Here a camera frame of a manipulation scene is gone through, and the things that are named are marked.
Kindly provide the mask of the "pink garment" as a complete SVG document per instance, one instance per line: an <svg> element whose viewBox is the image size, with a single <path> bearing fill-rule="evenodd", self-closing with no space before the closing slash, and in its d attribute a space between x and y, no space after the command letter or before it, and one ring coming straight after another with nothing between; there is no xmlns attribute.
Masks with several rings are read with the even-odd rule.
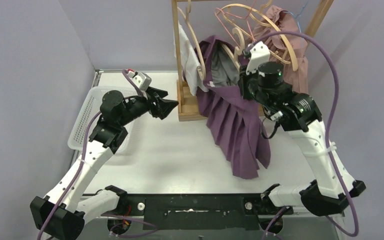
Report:
<svg viewBox="0 0 384 240"><path fill-rule="evenodd" d="M268 8L265 16L269 18L281 31L290 31L300 33L300 27L294 17L285 9L272 5ZM305 39L286 34L294 56L297 61L297 69L292 65L292 56L281 35L274 35L264 40L264 44L274 53L270 56L270 61L281 63L284 66L283 79L286 83L292 85L292 90L297 93L309 92L308 88L308 59L305 51L308 43Z"/></svg>

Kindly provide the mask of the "white skirt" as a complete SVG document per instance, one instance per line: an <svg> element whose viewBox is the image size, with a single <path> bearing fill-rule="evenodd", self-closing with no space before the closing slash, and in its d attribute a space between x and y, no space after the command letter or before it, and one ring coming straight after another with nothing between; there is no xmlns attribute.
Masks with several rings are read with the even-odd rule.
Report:
<svg viewBox="0 0 384 240"><path fill-rule="evenodd" d="M198 67L200 67L201 64L193 45L180 23L178 23L178 29L181 66L183 75L189 86L189 91L193 96L196 95L197 90L208 92L209 90L204 86L198 74Z"/></svg>

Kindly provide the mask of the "purple garment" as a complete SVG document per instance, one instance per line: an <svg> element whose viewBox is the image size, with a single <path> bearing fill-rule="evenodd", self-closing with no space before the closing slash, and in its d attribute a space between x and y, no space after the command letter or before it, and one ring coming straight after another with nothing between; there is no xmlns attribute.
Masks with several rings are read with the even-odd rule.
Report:
<svg viewBox="0 0 384 240"><path fill-rule="evenodd" d="M207 118L214 143L230 163L232 174L242 179L258 178L260 167L271 161L270 143L259 114L259 105L243 99L238 86L239 70L224 49L233 46L220 36L199 42L205 66L203 87L196 91L199 113Z"/></svg>

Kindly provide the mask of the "wooden hanger rack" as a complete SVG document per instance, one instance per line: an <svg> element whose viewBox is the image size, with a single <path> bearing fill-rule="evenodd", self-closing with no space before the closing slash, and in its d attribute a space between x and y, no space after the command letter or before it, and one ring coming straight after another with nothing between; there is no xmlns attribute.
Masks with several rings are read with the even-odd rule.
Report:
<svg viewBox="0 0 384 240"><path fill-rule="evenodd" d="M255 37L255 40L253 42L255 42L258 38L260 38L264 34L271 34L271 37L280 35L283 41L285 42L285 44L287 45L288 50L290 51L290 55L292 56L291 57L292 66L293 66L293 69L296 70L297 59L295 57L294 50L292 49L289 41L285 37L285 33L284 33L285 30L284 31L280 30L268 17L265 16L265 13L270 6L274 6L270 0L264 1L262 5L257 5L257 4L255 5L255 10L259 10L259 13L257 12L253 13L254 17L252 17L252 20L251 20L252 33ZM177 99L179 101L178 119L181 122L201 120L203 116L199 112L197 97L196 95L194 96L190 93L190 88L183 74L181 57L180 57L180 37L179 37L178 23L181 24L183 30L186 32L186 35L189 38L194 50L195 50L195 45L192 41L191 33L184 22L184 18L180 12L180 8L178 7L178 2L176 0L172 1L171 8L172 8L173 32L174 32L174 54L176 57L177 70L178 70L178 80L177 80ZM217 22L217 25L219 27L222 27L219 21ZM232 42L228 42L228 43L232 45L233 47L232 51L233 51L236 45L233 45ZM251 43L250 41L245 41L245 48L250 43ZM271 57L271 55L273 55L274 53L270 49L269 51L270 51L270 57ZM244 60L243 54L241 54L238 57L238 60L240 63Z"/></svg>

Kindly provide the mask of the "white plastic basket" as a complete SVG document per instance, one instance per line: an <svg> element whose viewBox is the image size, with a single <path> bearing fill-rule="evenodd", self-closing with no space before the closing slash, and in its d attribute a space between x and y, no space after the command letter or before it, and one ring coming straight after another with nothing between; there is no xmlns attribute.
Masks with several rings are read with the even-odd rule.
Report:
<svg viewBox="0 0 384 240"><path fill-rule="evenodd" d="M137 94L132 87L96 86L89 90L67 141L67 145L70 149L77 151L82 150L86 128L93 116L100 110L103 96L112 90L121 92L124 97L130 97ZM141 119L138 118L125 126L128 135L117 150L117 156L127 156L133 153L140 124Z"/></svg>

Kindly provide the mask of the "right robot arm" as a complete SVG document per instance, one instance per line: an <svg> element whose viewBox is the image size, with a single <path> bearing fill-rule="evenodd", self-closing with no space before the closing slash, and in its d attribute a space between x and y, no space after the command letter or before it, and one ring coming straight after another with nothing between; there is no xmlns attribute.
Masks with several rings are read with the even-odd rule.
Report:
<svg viewBox="0 0 384 240"><path fill-rule="evenodd" d="M336 147L329 140L329 123L324 123L314 99L293 91L284 81L284 67L273 61L262 63L255 73L240 73L236 93L223 97L219 87L197 94L199 113L209 124L222 124L220 116L233 111L241 116L257 114L261 105L264 115L299 146L315 179L308 185L273 184L261 196L261 207L269 213L304 207L315 216L329 216L353 207L352 199L366 185L354 179L343 166Z"/></svg>

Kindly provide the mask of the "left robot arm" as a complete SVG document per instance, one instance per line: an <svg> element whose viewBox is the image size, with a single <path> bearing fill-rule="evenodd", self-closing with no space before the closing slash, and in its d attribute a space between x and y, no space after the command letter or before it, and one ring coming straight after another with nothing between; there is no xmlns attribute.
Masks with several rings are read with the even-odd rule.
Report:
<svg viewBox="0 0 384 240"><path fill-rule="evenodd" d="M113 157L128 136L126 125L149 113L165 119L178 101L167 99L165 90L149 87L142 95L125 97L118 90L110 90L83 136L80 159L44 197L36 196L30 210L37 239L47 234L49 239L75 240L85 225L103 214L123 213L128 207L127 192L113 185L82 200L82 196L102 166Z"/></svg>

